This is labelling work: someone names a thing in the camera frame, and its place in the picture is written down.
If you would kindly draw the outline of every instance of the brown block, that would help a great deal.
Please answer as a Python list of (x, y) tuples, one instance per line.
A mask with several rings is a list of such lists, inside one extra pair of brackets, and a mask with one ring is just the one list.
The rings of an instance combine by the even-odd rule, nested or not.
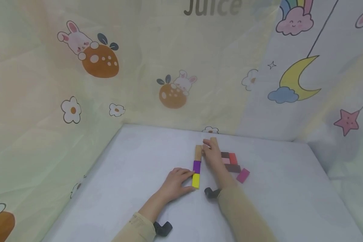
[(202, 161), (202, 146), (195, 146), (195, 160)]
[(230, 154), (228, 152), (221, 152), (222, 158), (230, 158)]
[(239, 165), (225, 164), (225, 167), (229, 172), (241, 173), (241, 167)]

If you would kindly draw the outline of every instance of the sleeve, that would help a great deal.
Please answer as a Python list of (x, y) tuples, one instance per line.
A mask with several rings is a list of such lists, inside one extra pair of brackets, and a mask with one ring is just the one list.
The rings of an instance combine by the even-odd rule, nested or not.
[(155, 236), (153, 224), (136, 212), (112, 242), (153, 242)]
[(273, 232), (252, 202), (238, 187), (225, 188), (219, 196), (219, 207), (237, 242), (276, 242)]

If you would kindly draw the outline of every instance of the small star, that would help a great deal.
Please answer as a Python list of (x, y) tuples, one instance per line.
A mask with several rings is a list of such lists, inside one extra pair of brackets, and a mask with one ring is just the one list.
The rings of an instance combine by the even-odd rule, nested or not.
[(270, 67), (270, 69), (272, 69), (273, 67), (275, 67), (276, 65), (274, 64), (274, 61), (270, 64), (270, 65), (268, 65), (268, 67)]
[(356, 119), (358, 118), (360, 110), (350, 114), (349, 112), (341, 109), (340, 110), (340, 119), (334, 123), (334, 125), (343, 128), (343, 135), (346, 136), (351, 129), (359, 129), (358, 122)]

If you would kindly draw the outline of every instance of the white table surface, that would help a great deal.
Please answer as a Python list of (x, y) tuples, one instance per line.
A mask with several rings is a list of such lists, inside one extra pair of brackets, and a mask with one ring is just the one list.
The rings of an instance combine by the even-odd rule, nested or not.
[[(279, 241), (363, 242), (308, 145), (140, 125), (115, 135), (43, 242), (110, 242), (169, 171), (192, 169), (195, 145), (213, 136), (251, 172), (239, 185)], [(216, 189), (203, 160), (200, 189), (164, 209), (158, 221), (173, 230), (156, 241), (234, 241), (207, 187)]]

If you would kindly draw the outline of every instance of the blue cloud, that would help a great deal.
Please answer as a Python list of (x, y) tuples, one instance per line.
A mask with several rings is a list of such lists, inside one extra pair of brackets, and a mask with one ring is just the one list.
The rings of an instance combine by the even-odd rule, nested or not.
[(280, 87), (276, 91), (270, 92), (268, 99), (276, 101), (278, 104), (283, 104), (284, 102), (294, 103), (298, 100), (298, 95), (289, 87)]

